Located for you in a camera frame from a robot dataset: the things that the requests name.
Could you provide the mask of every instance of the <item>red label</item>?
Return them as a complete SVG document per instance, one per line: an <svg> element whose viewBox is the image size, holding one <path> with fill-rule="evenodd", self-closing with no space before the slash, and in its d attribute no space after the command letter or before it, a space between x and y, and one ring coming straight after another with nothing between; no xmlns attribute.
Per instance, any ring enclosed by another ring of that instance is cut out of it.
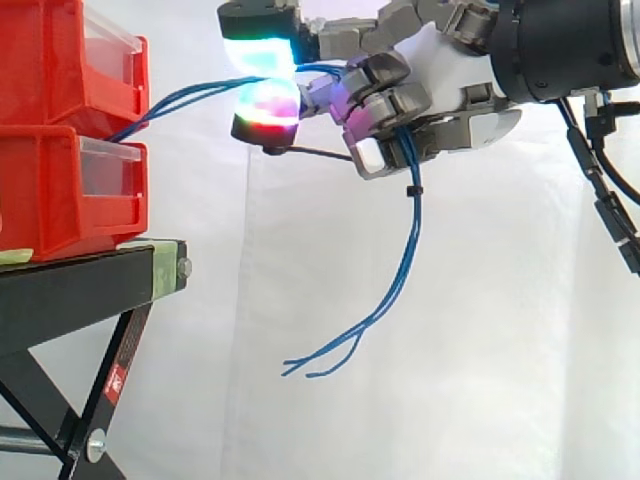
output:
<svg viewBox="0 0 640 480"><path fill-rule="evenodd" d="M107 385L104 388L104 394L114 407L118 405L120 394L122 393L126 379L127 371L120 365L116 364L111 368L111 372L107 379Z"/></svg>

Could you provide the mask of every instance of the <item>bolt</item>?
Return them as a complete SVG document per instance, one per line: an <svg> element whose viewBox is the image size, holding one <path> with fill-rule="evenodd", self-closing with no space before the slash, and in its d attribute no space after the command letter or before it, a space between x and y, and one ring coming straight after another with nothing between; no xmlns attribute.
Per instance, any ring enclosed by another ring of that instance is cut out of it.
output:
<svg viewBox="0 0 640 480"><path fill-rule="evenodd" d="M87 460L98 463L107 453L107 434L104 430L94 430L87 440Z"/></svg>
<svg viewBox="0 0 640 480"><path fill-rule="evenodd" d="M193 262L188 258L181 258L178 261L178 276L187 280L193 273Z"/></svg>

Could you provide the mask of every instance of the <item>black cylindrical robot wrist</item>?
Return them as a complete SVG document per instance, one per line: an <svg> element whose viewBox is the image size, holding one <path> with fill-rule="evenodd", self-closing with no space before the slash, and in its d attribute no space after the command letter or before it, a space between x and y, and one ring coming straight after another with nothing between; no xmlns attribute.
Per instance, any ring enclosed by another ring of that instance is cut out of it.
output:
<svg viewBox="0 0 640 480"><path fill-rule="evenodd" d="M626 43L623 30L629 14L622 7L634 1L501 0L490 53L505 94L518 103L544 102L640 83L640 61L634 70L628 54L635 30Z"/></svg>

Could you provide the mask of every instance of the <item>metal rod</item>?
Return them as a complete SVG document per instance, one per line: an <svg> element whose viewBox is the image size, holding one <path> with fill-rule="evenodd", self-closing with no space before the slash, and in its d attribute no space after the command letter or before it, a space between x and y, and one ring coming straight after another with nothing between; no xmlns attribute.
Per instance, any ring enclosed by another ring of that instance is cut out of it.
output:
<svg viewBox="0 0 640 480"><path fill-rule="evenodd" d="M47 445L31 430L0 427L0 452L53 456Z"/></svg>

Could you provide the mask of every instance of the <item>green tape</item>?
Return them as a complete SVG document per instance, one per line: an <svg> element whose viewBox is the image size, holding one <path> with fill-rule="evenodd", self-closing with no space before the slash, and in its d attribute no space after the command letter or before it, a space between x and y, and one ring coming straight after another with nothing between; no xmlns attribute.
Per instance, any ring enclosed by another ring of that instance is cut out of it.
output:
<svg viewBox="0 0 640 480"><path fill-rule="evenodd" d="M178 288L178 244L171 241L140 240L125 243L126 248L152 246L153 252L153 301L175 293Z"/></svg>
<svg viewBox="0 0 640 480"><path fill-rule="evenodd" d="M23 250L7 250L0 252L0 265L20 265L29 263L33 257L33 250L25 248Z"/></svg>

